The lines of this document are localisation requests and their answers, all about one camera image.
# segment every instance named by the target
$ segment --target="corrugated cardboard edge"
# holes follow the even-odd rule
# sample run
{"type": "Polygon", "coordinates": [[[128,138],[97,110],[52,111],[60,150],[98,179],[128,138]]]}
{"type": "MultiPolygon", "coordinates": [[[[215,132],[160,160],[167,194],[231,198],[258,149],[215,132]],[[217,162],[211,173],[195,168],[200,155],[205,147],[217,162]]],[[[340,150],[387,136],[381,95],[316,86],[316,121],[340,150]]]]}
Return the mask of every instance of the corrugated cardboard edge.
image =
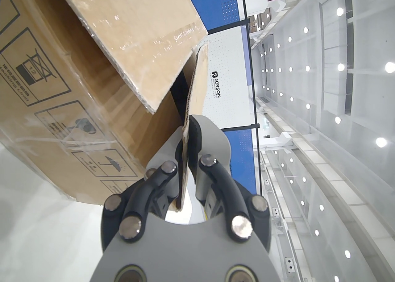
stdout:
{"type": "Polygon", "coordinates": [[[188,93],[188,102],[186,105],[185,122],[182,127],[182,177],[180,177],[180,193],[176,201],[178,210],[182,209],[188,182],[188,138],[189,138],[189,115],[202,114],[204,99],[207,91],[207,74],[208,74],[208,52],[209,45],[203,44],[196,55],[196,66],[193,72],[191,88],[188,93]]]}

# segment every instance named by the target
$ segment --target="white ceiling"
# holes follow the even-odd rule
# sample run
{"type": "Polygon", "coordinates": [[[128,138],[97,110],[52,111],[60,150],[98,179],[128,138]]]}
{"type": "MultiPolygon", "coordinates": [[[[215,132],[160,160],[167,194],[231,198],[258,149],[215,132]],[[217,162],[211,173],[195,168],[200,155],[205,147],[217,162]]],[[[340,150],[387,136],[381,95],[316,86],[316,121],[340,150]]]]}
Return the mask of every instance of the white ceiling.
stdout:
{"type": "Polygon", "coordinates": [[[384,70],[395,62],[395,0],[302,0],[270,33],[252,50],[256,95],[278,104],[278,113],[303,134],[313,133],[317,148],[395,228],[395,73],[384,70]],[[350,114],[344,113],[347,70],[337,70],[340,62],[353,73],[350,114]],[[388,145],[377,147],[378,137],[388,145]]]}

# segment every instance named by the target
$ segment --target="shipping label symbol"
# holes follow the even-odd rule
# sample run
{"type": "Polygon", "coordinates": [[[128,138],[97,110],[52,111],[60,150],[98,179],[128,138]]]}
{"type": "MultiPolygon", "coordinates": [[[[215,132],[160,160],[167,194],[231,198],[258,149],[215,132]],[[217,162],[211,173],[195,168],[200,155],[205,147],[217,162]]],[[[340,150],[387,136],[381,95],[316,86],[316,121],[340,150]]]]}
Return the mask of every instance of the shipping label symbol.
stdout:
{"type": "Polygon", "coordinates": [[[47,77],[49,76],[54,76],[56,78],[48,65],[41,58],[37,49],[35,48],[34,50],[35,54],[33,56],[26,55],[28,59],[16,67],[16,70],[29,86],[42,79],[45,79],[45,81],[48,82],[47,77]]]}

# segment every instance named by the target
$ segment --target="umbrella symbol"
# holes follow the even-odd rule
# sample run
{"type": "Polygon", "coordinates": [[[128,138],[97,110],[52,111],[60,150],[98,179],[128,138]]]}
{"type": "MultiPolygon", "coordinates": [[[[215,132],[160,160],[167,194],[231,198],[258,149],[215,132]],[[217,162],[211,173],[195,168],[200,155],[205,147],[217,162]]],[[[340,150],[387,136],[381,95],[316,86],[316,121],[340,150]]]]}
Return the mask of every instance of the umbrella symbol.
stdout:
{"type": "Polygon", "coordinates": [[[110,163],[104,163],[104,164],[102,164],[102,163],[100,163],[100,162],[98,162],[98,163],[99,163],[100,165],[112,165],[115,169],[118,170],[118,172],[121,172],[121,166],[119,165],[119,163],[118,163],[117,161],[111,159],[109,156],[106,156],[106,158],[107,158],[107,160],[108,160],[110,163]]]}

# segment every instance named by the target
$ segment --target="joyson logo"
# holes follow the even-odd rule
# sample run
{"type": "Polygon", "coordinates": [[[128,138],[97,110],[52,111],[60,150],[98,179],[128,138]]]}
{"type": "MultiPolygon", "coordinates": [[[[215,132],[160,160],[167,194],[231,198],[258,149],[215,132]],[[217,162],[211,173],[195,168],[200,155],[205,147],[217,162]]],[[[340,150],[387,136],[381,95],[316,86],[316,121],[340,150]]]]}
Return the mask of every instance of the joyson logo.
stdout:
{"type": "Polygon", "coordinates": [[[213,89],[214,97],[221,97],[220,82],[218,80],[218,72],[211,73],[211,86],[213,89]]]}

